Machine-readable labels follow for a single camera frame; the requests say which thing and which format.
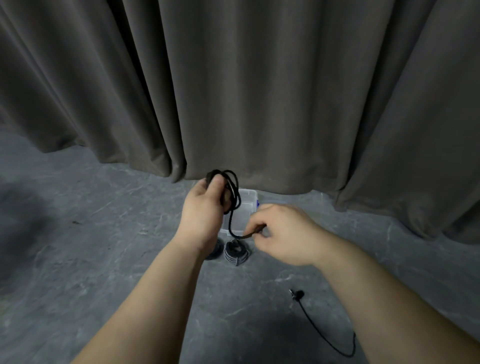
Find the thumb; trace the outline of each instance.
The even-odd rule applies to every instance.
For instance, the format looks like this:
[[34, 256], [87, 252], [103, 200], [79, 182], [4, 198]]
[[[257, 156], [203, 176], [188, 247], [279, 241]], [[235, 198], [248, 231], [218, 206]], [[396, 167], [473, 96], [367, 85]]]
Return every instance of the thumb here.
[[253, 234], [252, 235], [253, 241], [255, 242], [255, 246], [261, 250], [262, 252], [268, 253], [270, 250], [271, 238], [266, 238], [262, 234]]
[[220, 201], [220, 197], [223, 194], [225, 188], [225, 178], [221, 174], [216, 174], [215, 177], [210, 182], [210, 185], [207, 188], [205, 195], [210, 198]]

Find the marble pattern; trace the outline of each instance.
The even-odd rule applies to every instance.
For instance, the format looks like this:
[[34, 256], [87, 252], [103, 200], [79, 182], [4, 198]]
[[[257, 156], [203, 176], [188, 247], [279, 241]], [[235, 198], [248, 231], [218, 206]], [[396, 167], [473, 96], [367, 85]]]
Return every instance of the marble pattern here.
[[[41, 154], [0, 132], [0, 362], [70, 361], [173, 236], [192, 184], [99, 164], [80, 146]], [[259, 199], [304, 208], [480, 339], [480, 247], [336, 212], [320, 192]], [[204, 264], [180, 362], [365, 363], [360, 347], [350, 360], [328, 347], [290, 298], [289, 288], [303, 289], [312, 318], [349, 351], [349, 318], [322, 275], [252, 249], [239, 267], [222, 257]]]

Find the coiled black cable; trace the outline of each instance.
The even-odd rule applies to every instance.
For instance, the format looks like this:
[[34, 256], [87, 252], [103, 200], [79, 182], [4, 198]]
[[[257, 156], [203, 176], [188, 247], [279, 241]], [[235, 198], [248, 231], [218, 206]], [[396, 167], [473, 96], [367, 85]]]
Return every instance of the coiled black cable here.
[[323, 334], [320, 332], [320, 330], [317, 328], [317, 326], [314, 324], [314, 322], [312, 321], [312, 319], [310, 318], [310, 316], [308, 316], [308, 313], [307, 311], [305, 311], [305, 309], [303, 308], [303, 305], [301, 304], [300, 302], [300, 299], [305, 295], [305, 293], [303, 291], [293, 291], [293, 290], [289, 290], [290, 291], [290, 294], [292, 295], [292, 299], [294, 301], [297, 301], [300, 305], [300, 308], [302, 309], [303, 313], [305, 314], [305, 316], [307, 317], [307, 319], [310, 321], [310, 323], [312, 324], [313, 328], [318, 332], [318, 334], [322, 337], [323, 340], [325, 340], [327, 342], [328, 345], [330, 345], [337, 353], [339, 353], [340, 355], [342, 356], [345, 356], [346, 358], [353, 358], [353, 356], [355, 355], [355, 351], [357, 349], [356, 345], [355, 345], [355, 338], [357, 337], [357, 334], [354, 332], [353, 333], [353, 349], [352, 349], [352, 352], [350, 354], [345, 354], [344, 352], [341, 352], [339, 349], [337, 349], [335, 346], [333, 346], [333, 344], [331, 342], [329, 342], [327, 340], [327, 338], [325, 336], [323, 336]]
[[226, 243], [223, 252], [225, 259], [230, 263], [235, 264], [235, 266], [245, 263], [250, 256], [250, 251], [245, 243], [238, 241], [237, 239], [230, 240]]
[[[235, 183], [233, 183], [231, 177], [228, 175], [229, 173], [235, 179]], [[224, 170], [224, 171], [213, 170], [213, 171], [207, 173], [207, 177], [206, 177], [207, 187], [208, 187], [208, 185], [210, 184], [210, 182], [212, 181], [213, 177], [216, 174], [221, 174], [223, 176], [223, 178], [225, 178], [225, 180], [227, 181], [227, 183], [225, 184], [225, 188], [230, 191], [231, 205], [230, 205], [230, 208], [227, 211], [224, 212], [224, 215], [230, 213], [230, 218], [228, 219], [228, 232], [230, 233], [230, 235], [233, 236], [235, 239], [248, 239], [253, 234], [260, 233], [266, 227], [265, 224], [257, 226], [253, 232], [251, 232], [250, 234], [247, 234], [247, 235], [243, 235], [243, 236], [235, 235], [232, 232], [233, 211], [235, 211], [241, 205], [241, 197], [240, 197], [240, 193], [239, 193], [239, 180], [237, 178], [237, 175], [231, 170]], [[222, 195], [221, 198], [220, 198], [220, 203], [223, 205], [223, 202], [224, 201], [223, 201], [223, 195]]]

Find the left hand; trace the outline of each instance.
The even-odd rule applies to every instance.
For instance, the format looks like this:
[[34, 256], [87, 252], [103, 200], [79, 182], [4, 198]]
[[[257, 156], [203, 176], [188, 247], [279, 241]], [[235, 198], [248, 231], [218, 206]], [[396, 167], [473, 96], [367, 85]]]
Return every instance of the left hand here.
[[[230, 191], [225, 189], [225, 178], [217, 174], [208, 189], [206, 186], [206, 180], [200, 180], [188, 193], [175, 234], [178, 243], [200, 252], [202, 258], [213, 251], [223, 213], [230, 208]], [[220, 204], [222, 194], [223, 206]]]

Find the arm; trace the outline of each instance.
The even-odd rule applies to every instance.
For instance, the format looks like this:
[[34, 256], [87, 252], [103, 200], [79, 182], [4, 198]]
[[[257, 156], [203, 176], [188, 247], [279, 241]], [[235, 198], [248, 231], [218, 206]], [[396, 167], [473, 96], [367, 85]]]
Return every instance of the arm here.
[[178, 362], [198, 274], [229, 207], [219, 203], [224, 186], [217, 175], [208, 190], [205, 180], [192, 188], [175, 237], [73, 363]]
[[262, 205], [245, 233], [266, 224], [256, 246], [293, 265], [314, 265], [350, 316], [371, 363], [477, 363], [480, 344], [359, 247], [292, 206]]

